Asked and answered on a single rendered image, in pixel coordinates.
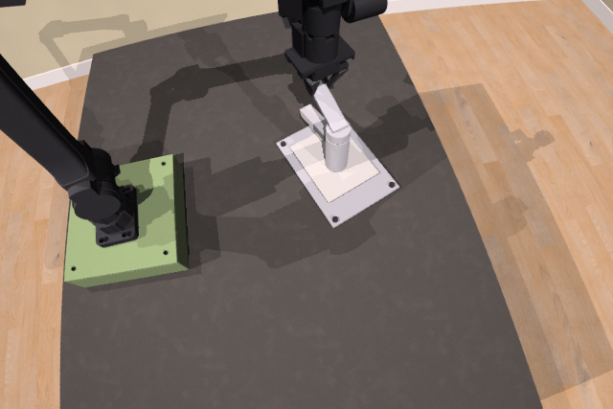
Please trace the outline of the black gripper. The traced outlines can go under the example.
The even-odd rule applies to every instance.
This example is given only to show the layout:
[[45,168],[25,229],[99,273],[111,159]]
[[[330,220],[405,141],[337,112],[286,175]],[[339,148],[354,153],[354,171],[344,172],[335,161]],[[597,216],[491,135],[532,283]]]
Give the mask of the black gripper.
[[[285,59],[292,63],[297,74],[304,81],[308,94],[313,97],[321,79],[330,89],[348,71],[347,59],[354,59],[355,51],[339,35],[339,30],[328,37],[313,36],[308,34],[304,28],[303,33],[305,57],[301,58],[293,47],[285,50],[284,54]],[[330,75],[332,76],[328,80]]]

